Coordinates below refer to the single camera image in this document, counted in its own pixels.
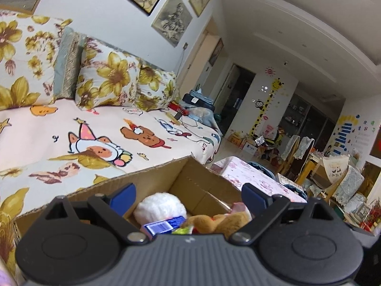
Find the white fluffy plush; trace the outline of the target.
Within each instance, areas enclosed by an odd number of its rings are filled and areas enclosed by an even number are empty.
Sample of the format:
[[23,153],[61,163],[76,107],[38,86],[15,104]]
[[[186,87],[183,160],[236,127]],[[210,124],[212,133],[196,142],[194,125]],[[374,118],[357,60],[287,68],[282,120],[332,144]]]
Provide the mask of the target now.
[[140,225],[182,216],[187,218],[187,210],[173,194],[157,192],[139,202],[133,212]]

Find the brown teddy bear red scarf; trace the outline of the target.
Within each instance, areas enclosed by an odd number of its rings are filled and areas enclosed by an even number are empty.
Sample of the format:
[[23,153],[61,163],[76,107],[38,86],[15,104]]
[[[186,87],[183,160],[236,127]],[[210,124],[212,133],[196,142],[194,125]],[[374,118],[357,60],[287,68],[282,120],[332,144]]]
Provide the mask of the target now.
[[198,234],[223,234],[225,239],[229,239],[250,221],[252,221],[252,217],[247,212],[218,214],[213,217],[197,215],[188,218],[180,228],[191,228]]

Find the purple tissue packet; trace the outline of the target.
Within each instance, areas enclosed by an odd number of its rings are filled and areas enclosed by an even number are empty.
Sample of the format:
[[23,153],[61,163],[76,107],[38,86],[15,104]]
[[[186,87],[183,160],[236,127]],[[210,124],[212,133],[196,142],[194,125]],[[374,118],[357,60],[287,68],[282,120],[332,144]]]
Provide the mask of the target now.
[[175,230],[178,230],[185,221],[186,219],[183,216],[155,221],[142,225],[140,231],[151,240],[158,234],[171,234]]

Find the pink cartoon tablecloth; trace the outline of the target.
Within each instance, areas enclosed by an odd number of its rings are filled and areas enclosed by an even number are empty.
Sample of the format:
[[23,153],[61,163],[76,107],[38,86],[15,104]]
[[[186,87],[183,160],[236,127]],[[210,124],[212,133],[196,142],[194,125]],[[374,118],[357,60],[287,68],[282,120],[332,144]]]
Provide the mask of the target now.
[[292,190],[278,183],[275,179],[268,177],[238,157],[231,156],[216,161],[212,164],[211,170],[230,181],[239,191],[242,190],[245,183],[250,183],[267,196],[280,194],[295,203],[307,202]]

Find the cardboard box with plastic wrap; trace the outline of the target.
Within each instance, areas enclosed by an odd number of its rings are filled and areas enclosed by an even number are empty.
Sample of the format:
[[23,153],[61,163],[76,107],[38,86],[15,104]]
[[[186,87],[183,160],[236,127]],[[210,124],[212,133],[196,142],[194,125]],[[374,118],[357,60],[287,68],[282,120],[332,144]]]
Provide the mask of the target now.
[[129,183],[134,184],[136,192],[121,199],[124,211],[120,213],[120,220],[134,226],[138,223],[132,214],[138,203],[157,192],[176,196],[190,215],[230,213],[234,204],[241,202],[241,192],[230,181],[192,157],[128,174],[100,162],[86,167],[79,161],[54,158],[29,166],[15,183],[19,190],[27,191],[21,200],[21,213],[12,220],[14,241],[18,242],[25,235],[56,196],[66,196],[69,201],[86,201],[95,194],[111,195]]

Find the wooden chair with cloth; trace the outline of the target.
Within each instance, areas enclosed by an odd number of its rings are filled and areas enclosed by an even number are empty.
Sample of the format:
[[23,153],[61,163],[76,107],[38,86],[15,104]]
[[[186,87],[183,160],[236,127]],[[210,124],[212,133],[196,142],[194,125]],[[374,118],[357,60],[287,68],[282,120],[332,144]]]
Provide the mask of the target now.
[[339,205],[347,205],[356,194],[364,177],[356,166],[351,165],[350,157],[323,157],[311,174],[313,184],[308,191],[314,196],[322,196],[326,202],[334,198]]

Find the sofa with cartoon cover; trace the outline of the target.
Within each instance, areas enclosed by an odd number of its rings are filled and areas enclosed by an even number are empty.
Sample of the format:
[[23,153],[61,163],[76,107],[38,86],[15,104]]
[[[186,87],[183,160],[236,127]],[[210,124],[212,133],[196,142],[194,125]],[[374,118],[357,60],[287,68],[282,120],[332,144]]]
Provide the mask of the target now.
[[[75,31],[70,19],[1,11],[1,265],[12,281],[17,280],[12,220],[27,191],[15,183],[29,166],[63,158],[86,167],[100,162],[128,174],[185,156],[209,163],[220,145],[210,110],[174,123],[177,87],[174,100],[159,110],[146,112],[135,102],[79,108],[75,89],[87,37],[96,39]],[[137,58],[141,66],[161,69]]]

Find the giraffe height chart sticker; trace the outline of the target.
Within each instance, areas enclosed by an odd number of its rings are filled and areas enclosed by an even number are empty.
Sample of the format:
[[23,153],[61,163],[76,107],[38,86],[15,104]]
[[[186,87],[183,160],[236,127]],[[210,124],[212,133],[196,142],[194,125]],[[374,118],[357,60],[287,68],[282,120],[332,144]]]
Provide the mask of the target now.
[[266,99],[266,101],[263,103],[261,107],[259,107],[260,112],[257,117],[257,119],[254,122],[254,125],[251,128],[251,131],[249,133],[250,137],[253,137],[255,135],[255,131],[257,130],[258,126],[260,125],[265,112],[267,111],[267,108],[269,107],[273,97],[276,95],[276,93],[284,86],[284,83],[281,81],[281,79],[278,77],[276,78],[272,84],[271,84],[271,91],[269,92],[269,95]]

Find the floral sofa cushion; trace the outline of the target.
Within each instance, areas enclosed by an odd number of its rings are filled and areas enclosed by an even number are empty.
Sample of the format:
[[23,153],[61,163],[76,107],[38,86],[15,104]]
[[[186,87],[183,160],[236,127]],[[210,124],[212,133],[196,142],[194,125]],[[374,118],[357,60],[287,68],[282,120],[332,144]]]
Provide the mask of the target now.
[[75,103],[83,110],[134,105],[140,62],[134,55],[86,38],[75,89]]
[[137,82],[135,104],[146,112],[167,108],[176,96],[176,75],[142,65]]

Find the framed pencil portrait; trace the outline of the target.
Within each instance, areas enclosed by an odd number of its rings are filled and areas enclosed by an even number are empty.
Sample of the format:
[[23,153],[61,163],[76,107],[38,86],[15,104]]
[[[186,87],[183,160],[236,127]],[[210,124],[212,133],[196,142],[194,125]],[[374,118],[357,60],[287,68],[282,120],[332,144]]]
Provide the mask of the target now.
[[176,47],[191,21],[192,15],[183,0],[167,0],[151,27]]

